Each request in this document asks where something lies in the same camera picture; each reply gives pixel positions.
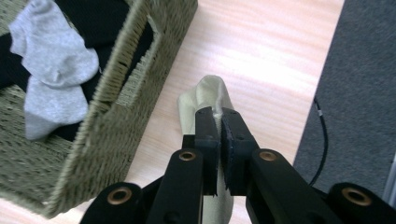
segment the black cable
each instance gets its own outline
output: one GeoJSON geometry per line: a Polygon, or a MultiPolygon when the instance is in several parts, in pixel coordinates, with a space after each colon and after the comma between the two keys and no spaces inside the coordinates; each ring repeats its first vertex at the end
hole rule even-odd
{"type": "Polygon", "coordinates": [[[318,115],[320,118],[320,124],[322,126],[323,137],[324,137],[324,143],[323,143],[324,146],[323,146],[323,154],[322,154],[319,168],[318,168],[317,172],[315,173],[314,177],[312,178],[311,182],[309,182],[309,186],[313,186],[317,182],[317,180],[323,170],[323,166],[324,166],[324,163],[326,162],[327,153],[329,150],[329,136],[327,134],[326,122],[324,121],[323,113],[320,109],[320,105],[319,105],[317,97],[314,98],[314,103],[315,103],[315,106],[317,107],[318,115]]]}

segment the gray sock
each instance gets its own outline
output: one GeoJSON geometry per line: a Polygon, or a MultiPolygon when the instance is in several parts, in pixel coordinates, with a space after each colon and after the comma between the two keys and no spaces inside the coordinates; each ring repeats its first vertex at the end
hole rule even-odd
{"type": "Polygon", "coordinates": [[[83,120],[87,111],[80,86],[52,89],[33,76],[29,78],[24,103],[27,139],[42,140],[61,126],[83,120]]]}
{"type": "Polygon", "coordinates": [[[82,84],[99,68],[96,51],[85,48],[52,0],[29,1],[9,30],[11,52],[23,57],[32,76],[53,88],[82,84]]]}

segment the gray carpet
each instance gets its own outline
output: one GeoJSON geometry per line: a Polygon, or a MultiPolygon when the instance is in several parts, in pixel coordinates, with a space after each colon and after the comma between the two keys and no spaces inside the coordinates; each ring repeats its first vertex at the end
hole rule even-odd
{"type": "MultiPolygon", "coordinates": [[[[317,90],[329,155],[316,188],[352,182],[382,197],[396,152],[395,71],[396,1],[346,0],[317,90]]],[[[322,152],[312,107],[294,162],[306,181],[322,152]]]]}

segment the basket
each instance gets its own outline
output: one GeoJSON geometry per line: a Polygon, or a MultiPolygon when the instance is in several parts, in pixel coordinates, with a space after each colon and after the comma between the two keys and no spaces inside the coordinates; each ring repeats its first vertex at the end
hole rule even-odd
{"type": "MultiPolygon", "coordinates": [[[[0,35],[26,4],[0,4],[0,35]]],[[[68,211],[123,181],[176,57],[196,0],[129,0],[130,11],[74,142],[24,137],[17,86],[0,90],[0,197],[45,217],[68,211]],[[128,76],[137,40],[149,23],[153,42],[128,76]]]]}

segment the wooden table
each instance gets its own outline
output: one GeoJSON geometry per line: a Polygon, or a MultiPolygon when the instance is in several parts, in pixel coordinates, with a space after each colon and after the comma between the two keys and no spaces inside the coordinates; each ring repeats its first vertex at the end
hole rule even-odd
{"type": "MultiPolygon", "coordinates": [[[[163,175],[181,147],[177,97],[205,75],[227,85],[261,147],[293,162],[343,5],[342,0],[199,0],[126,181],[163,175]]],[[[46,220],[0,200],[0,223],[79,223],[91,202],[46,220]]],[[[231,223],[249,223],[236,197],[231,223]]]]}

